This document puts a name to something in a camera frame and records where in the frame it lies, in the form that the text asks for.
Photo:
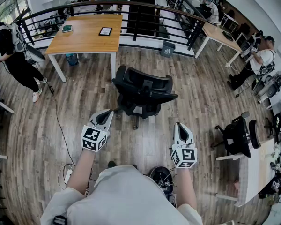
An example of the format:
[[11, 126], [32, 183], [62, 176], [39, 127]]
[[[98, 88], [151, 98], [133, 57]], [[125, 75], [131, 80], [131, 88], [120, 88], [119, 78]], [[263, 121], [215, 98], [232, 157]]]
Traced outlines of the black metal railing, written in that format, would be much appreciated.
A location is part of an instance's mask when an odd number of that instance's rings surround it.
[[48, 8], [28, 15], [28, 9], [18, 17], [16, 24], [25, 42], [33, 45], [34, 30], [44, 30], [44, 39], [53, 38], [71, 16], [121, 15], [120, 36], [136, 42], [139, 38], [168, 42], [191, 50], [203, 31], [207, 20], [194, 9], [194, 14], [177, 9], [135, 1], [87, 1]]

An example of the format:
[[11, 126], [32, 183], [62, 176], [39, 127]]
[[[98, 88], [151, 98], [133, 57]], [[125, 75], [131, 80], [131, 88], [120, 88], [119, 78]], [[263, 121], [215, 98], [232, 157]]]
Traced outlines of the black mesh office chair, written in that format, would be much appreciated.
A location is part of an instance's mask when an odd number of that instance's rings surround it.
[[172, 92], [173, 79], [170, 75], [158, 77], [121, 65], [112, 83], [119, 92], [115, 112], [124, 111], [128, 116], [135, 116], [134, 130], [139, 127], [139, 118], [156, 116], [161, 104], [178, 98]]

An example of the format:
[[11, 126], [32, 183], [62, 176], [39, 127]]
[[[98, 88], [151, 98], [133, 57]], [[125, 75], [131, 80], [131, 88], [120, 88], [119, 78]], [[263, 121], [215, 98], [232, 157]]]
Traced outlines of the long white table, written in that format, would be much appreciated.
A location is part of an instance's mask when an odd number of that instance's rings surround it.
[[275, 171], [270, 166], [274, 161], [272, 157], [274, 146], [275, 142], [272, 138], [262, 142], [258, 149], [250, 148], [250, 158], [243, 154], [217, 157], [217, 161], [228, 159], [239, 161], [239, 186], [237, 197], [219, 193], [215, 194], [215, 197], [234, 201], [236, 207], [241, 207], [254, 198], [275, 175]]

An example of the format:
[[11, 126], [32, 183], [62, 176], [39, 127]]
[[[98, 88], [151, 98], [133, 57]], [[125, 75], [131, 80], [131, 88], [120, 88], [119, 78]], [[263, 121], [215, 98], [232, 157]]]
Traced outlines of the white grey backpack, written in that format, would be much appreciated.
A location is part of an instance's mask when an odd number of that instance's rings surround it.
[[12, 42], [14, 45], [14, 49], [16, 53], [22, 53], [25, 51], [23, 37], [18, 29], [16, 24], [11, 25], [11, 35], [12, 35]]

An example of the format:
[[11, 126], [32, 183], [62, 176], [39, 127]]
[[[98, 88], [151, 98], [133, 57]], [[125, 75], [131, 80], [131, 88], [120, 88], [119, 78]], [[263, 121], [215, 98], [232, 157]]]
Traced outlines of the large window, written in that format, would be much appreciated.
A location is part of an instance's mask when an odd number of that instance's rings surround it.
[[12, 24], [28, 8], [27, 0], [5, 0], [0, 4], [0, 22]]

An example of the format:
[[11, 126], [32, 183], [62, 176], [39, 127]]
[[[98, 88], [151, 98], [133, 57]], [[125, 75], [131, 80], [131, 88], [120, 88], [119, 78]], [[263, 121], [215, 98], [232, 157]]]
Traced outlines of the person's left forearm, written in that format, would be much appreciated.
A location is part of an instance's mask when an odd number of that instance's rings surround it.
[[66, 188], [73, 188], [85, 195], [89, 184], [89, 178], [92, 170], [96, 153], [90, 150], [83, 150], [74, 171], [70, 175]]

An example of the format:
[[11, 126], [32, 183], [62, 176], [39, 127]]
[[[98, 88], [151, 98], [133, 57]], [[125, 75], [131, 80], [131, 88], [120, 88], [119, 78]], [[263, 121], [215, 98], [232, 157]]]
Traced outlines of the white power strip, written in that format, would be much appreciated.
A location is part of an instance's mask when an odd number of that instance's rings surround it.
[[67, 182], [68, 182], [68, 180], [69, 180], [69, 178], [70, 178], [72, 172], [73, 172], [73, 171], [70, 170], [70, 169], [67, 170], [66, 175], [65, 175], [65, 177], [64, 177], [64, 183], [65, 183], [65, 184], [67, 184]]

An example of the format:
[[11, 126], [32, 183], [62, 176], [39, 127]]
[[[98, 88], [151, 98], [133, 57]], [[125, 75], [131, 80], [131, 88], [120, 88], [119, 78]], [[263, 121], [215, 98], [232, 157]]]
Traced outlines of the wooden table white legs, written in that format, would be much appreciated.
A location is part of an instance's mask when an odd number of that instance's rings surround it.
[[[66, 78], [55, 55], [68, 53], [106, 53], [111, 55], [111, 77], [116, 77], [116, 53], [119, 47], [122, 15], [82, 15], [69, 17], [64, 25], [72, 25], [73, 31], [59, 30], [45, 54], [49, 56], [62, 82]], [[100, 36], [102, 27], [112, 28], [110, 36]]]
[[198, 51], [195, 53], [195, 58], [198, 58], [198, 56], [205, 48], [208, 41], [211, 39], [213, 41], [220, 43], [219, 47], [217, 48], [217, 51], [219, 51], [223, 45], [230, 47], [236, 51], [236, 54], [225, 64], [226, 68], [231, 67], [232, 62], [242, 52], [237, 42], [233, 39], [233, 37], [231, 37], [231, 40], [227, 39], [224, 35], [225, 31], [223, 29], [214, 26], [210, 23], [205, 23], [202, 30], [205, 33], [206, 38], [204, 39], [202, 45], [199, 47]]

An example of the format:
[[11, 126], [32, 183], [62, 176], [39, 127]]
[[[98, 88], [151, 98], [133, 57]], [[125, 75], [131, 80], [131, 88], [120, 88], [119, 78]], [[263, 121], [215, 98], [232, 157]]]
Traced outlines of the blue water jug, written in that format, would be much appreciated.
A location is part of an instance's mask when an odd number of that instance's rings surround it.
[[70, 66], [75, 66], [79, 63], [76, 53], [65, 54], [66, 60]]

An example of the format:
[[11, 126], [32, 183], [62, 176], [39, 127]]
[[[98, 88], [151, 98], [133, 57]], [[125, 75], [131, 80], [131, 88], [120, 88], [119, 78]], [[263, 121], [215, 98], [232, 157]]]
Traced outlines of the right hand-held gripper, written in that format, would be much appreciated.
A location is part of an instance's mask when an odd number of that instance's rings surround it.
[[171, 158], [176, 168], [192, 168], [197, 162], [193, 133], [180, 122], [176, 122], [174, 126]]

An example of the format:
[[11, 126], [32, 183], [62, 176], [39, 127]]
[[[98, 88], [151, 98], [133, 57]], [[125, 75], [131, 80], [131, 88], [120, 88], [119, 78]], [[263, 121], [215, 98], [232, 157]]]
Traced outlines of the dark staircase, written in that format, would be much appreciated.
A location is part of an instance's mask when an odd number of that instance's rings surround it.
[[[147, 3], [155, 5], [155, 0], [130, 0], [133, 2]], [[129, 7], [131, 12], [128, 15], [127, 33], [135, 33], [135, 25], [138, 27], [138, 34], [153, 36], [156, 28], [155, 23], [155, 9], [148, 6], [131, 5]]]

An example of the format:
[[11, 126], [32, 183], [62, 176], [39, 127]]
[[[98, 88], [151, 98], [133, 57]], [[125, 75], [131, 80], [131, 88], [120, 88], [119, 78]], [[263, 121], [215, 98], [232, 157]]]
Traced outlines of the person's white shirt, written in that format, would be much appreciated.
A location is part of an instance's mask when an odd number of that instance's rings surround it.
[[52, 225], [62, 215], [68, 225], [203, 225], [189, 204], [175, 208], [148, 176], [131, 165], [105, 169], [86, 197], [68, 187], [54, 194], [40, 219]]

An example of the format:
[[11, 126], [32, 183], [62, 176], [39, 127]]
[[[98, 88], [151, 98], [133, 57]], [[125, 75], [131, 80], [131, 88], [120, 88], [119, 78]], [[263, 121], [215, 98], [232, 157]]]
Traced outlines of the grey floor fan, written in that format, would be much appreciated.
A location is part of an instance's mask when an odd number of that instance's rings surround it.
[[281, 89], [281, 71], [276, 72], [273, 76], [269, 73], [263, 76], [257, 76], [252, 83], [252, 91], [255, 91], [260, 83], [263, 82], [263, 88], [257, 92], [257, 102], [261, 104], [264, 100], [272, 98]]

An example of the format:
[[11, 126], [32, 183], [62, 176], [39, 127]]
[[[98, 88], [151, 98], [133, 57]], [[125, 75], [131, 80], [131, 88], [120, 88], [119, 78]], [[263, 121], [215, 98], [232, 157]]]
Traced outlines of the person's right forearm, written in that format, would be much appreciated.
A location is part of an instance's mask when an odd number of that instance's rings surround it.
[[176, 168], [176, 189], [177, 189], [177, 206], [183, 204], [190, 205], [197, 209], [197, 199], [193, 188], [190, 170], [187, 168]]

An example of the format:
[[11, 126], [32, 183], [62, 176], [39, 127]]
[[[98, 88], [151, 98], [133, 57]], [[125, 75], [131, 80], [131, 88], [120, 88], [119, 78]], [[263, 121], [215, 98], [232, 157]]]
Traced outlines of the black round device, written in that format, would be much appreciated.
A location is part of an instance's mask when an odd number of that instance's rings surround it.
[[148, 176], [157, 184], [165, 195], [172, 194], [174, 190], [174, 182], [171, 172], [175, 168], [168, 169], [164, 166], [157, 166], [150, 170]]

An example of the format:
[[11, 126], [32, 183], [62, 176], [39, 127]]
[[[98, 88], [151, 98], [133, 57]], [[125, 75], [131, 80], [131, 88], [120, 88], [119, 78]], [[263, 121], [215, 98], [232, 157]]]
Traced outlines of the grey trash bin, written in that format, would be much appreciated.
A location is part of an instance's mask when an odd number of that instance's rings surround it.
[[162, 49], [161, 49], [161, 55], [163, 57], [169, 58], [169, 57], [172, 56], [175, 49], [176, 49], [175, 44], [167, 42], [167, 41], [163, 41], [163, 46], [162, 46]]

